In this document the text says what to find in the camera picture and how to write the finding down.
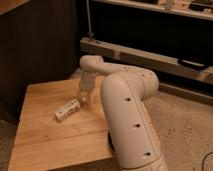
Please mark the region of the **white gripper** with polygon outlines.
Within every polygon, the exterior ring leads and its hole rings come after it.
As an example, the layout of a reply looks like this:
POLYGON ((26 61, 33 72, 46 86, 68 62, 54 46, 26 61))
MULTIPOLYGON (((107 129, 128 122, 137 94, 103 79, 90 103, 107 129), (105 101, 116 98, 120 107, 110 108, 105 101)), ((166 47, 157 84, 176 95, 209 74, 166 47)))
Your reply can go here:
POLYGON ((93 79, 80 79, 78 98, 82 105, 88 105, 90 103, 90 95, 95 87, 95 81, 93 79))

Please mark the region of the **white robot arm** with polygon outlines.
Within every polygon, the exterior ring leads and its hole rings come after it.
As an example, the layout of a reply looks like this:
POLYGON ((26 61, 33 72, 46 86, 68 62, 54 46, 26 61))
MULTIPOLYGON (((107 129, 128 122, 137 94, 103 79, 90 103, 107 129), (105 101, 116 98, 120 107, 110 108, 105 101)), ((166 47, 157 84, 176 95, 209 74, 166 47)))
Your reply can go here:
POLYGON ((121 171, 169 171, 156 131, 144 101, 159 88, 156 74, 145 68, 108 63, 99 55, 80 58, 79 89, 89 94, 95 79, 100 87, 102 108, 121 171))

